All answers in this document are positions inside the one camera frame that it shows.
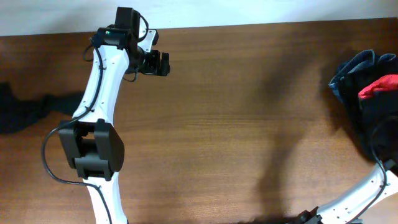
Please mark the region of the black t-shirt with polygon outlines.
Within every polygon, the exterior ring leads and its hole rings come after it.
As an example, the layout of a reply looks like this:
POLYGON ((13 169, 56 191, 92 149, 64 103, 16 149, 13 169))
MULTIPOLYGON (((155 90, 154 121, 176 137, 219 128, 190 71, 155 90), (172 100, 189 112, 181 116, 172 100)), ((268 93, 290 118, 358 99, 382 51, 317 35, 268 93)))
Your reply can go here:
POLYGON ((377 93, 361 106, 367 151, 391 159, 397 153, 397 90, 377 93))

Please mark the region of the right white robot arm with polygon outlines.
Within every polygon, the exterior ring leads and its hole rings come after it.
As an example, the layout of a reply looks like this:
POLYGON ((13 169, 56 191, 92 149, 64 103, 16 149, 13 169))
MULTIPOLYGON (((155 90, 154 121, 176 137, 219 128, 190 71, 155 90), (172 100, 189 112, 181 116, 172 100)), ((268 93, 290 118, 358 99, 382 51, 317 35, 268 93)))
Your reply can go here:
POLYGON ((384 167, 385 172, 376 165, 369 175, 343 195, 310 212, 302 212, 288 224, 361 223, 361 212, 397 193, 397 164, 389 160, 384 163, 384 167))

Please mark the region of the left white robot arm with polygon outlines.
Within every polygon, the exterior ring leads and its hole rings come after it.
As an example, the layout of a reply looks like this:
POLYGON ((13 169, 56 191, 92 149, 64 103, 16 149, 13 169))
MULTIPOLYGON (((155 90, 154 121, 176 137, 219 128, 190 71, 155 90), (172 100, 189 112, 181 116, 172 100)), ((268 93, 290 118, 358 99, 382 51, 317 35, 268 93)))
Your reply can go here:
POLYGON ((58 135, 69 166, 88 188, 96 223, 127 223, 119 191, 124 143, 114 128, 114 109, 126 74, 166 77, 169 54, 152 49, 159 34, 141 27, 144 17, 131 7, 118 7, 114 24, 91 39, 93 66, 83 98, 63 121, 58 135))

